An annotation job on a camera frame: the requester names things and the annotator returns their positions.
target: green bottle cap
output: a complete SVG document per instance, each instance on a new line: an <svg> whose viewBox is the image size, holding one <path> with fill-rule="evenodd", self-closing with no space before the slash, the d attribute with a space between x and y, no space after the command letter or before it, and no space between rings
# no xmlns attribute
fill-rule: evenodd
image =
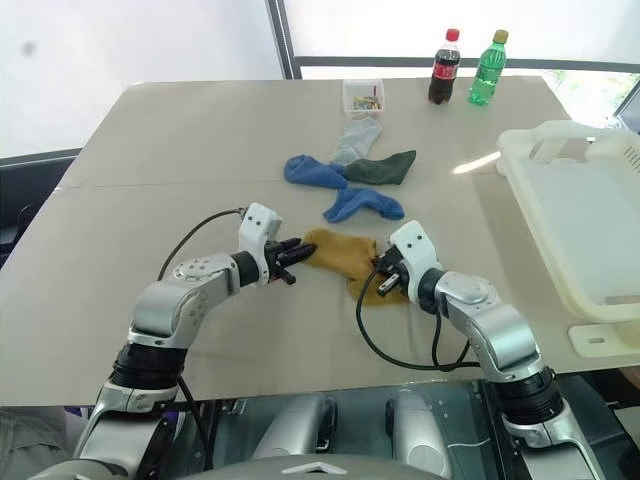
<svg viewBox="0 0 640 480"><path fill-rule="evenodd" d="M496 33L493 34L495 43L507 43L507 38L509 38L509 32L506 30L496 30Z"/></svg>

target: sock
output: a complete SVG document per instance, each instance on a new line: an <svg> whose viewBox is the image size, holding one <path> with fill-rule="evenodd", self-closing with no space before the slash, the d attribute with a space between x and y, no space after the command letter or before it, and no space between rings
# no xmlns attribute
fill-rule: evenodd
<svg viewBox="0 0 640 480"><path fill-rule="evenodd" d="M336 223L349 218L363 207L369 207L389 220L400 220L404 217L404 210L396 200L370 188L338 190L335 203L323 215L328 222Z"/></svg>
<svg viewBox="0 0 640 480"><path fill-rule="evenodd" d="M349 122L338 139L338 146L331 161L348 165L359 158L367 158L380 132L382 132L382 124L375 118L365 117Z"/></svg>
<svg viewBox="0 0 640 480"><path fill-rule="evenodd" d="M384 160L360 159L344 167L342 175L351 182L400 185L415 159L415 150L396 153Z"/></svg>
<svg viewBox="0 0 640 480"><path fill-rule="evenodd" d="M316 228L307 232L304 242L316 245L305 263L337 272L347 279L347 292L354 301L358 300L364 281L373 269L376 255L376 242L372 238L352 237ZM383 275L376 275L362 301L363 305L391 305L406 303L407 297L399 289L394 289L385 297L376 293L378 286L385 280Z"/></svg>
<svg viewBox="0 0 640 480"><path fill-rule="evenodd" d="M284 166L284 178L291 183L316 187L346 188L347 181L335 168L320 163L310 155L290 158Z"/></svg>

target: table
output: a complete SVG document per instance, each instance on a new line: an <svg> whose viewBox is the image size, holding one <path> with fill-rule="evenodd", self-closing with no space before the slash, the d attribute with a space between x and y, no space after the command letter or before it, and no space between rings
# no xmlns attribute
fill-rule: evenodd
<svg viewBox="0 0 640 480"><path fill-rule="evenodd" d="M531 322L559 372L640 363L585 360L566 331L588 323L561 304L506 180L493 166L452 170L496 151L498 135L566 113L539 78L501 80L492 105L425 100L423 79L385 80L384 131L370 157L416 149L401 186L378 188L418 219L447 269L495 282ZM342 131L341 82L140 84L129 88L75 160L0 271L0 403L91 404L126 339L136 297L205 216L258 201L283 218L280 238L324 226L376 238L402 222L362 212L335 226L322 212L335 192L291 185L297 154L328 161ZM220 219L176 261L236 251L238 222ZM466 380L478 369L416 372L386 363L357 330L336 274L292 268L298 283L245 288L214 310L191 348L185 379L198 398L230 398L412 382ZM413 306L364 312L387 352L430 362L433 319ZM442 361L464 338L445 322Z"/></svg>

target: green soda bottle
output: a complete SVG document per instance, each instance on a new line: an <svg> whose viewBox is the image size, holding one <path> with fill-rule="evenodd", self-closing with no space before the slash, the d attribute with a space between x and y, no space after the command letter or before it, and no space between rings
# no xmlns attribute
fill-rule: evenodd
<svg viewBox="0 0 640 480"><path fill-rule="evenodd" d="M507 63L504 44L508 37L509 32L506 30L496 30L493 35L493 44L480 56L476 78L469 90L471 103L486 105L493 97L502 69Z"/></svg>

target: blue sock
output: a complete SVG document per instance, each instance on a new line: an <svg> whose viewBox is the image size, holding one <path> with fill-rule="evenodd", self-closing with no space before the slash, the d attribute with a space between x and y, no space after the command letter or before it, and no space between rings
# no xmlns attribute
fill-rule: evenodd
<svg viewBox="0 0 640 480"><path fill-rule="evenodd" d="M347 181L339 169L320 163L309 155L290 158L284 166L284 178L291 183L315 187L347 188Z"/></svg>
<svg viewBox="0 0 640 480"><path fill-rule="evenodd" d="M369 207L389 220L404 218L404 210L396 200L370 188L345 188L338 190L333 206L324 212L328 222L336 223L349 218L362 207Z"/></svg>

